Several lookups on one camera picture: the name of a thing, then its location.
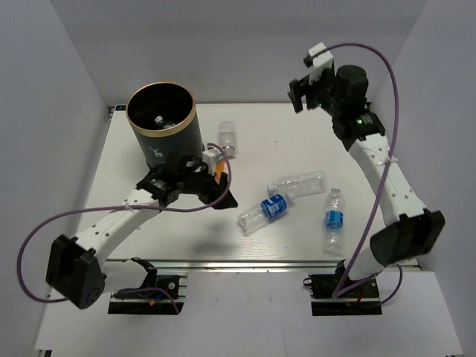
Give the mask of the clear bottle green-blue label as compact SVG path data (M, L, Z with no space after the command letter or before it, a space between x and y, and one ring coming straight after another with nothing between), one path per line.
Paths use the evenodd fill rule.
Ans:
M157 130L166 130L173 128L176 124L171 120L166 120L162 116L158 116L154 119Z

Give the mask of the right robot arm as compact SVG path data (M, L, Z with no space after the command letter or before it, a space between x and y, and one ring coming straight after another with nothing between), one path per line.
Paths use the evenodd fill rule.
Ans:
M430 253L446 223L441 211L429 210L415 194L391 155L385 128L367 102L367 87L363 68L344 65L325 68L316 80L293 80L288 92L295 112L320 108L331 116L333 132L360 167L382 213L384 228L335 270L337 293L347 297L387 266Z

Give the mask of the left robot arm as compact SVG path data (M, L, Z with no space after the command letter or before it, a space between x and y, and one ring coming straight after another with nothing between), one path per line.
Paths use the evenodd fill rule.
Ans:
M53 241L47 284L79 309L90 307L106 292L148 297L159 291L152 263L137 257L109 262L110 254L146 221L169 211L181 194L197 196L202 209L236 208L231 174L216 172L226 161L222 152L208 147L201 158L183 156L177 164L150 169L99 222L73 237L61 235Z

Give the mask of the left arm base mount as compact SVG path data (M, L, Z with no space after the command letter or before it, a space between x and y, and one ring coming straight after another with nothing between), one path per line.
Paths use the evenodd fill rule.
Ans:
M105 265L110 315L177 315L187 293L187 277L168 274L141 258Z

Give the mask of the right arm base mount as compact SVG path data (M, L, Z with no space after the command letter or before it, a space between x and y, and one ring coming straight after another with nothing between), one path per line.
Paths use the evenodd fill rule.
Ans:
M376 275L338 297L332 294L344 273L344 263L339 262L332 273L310 274L303 280L309 290L314 317L381 315L379 288Z

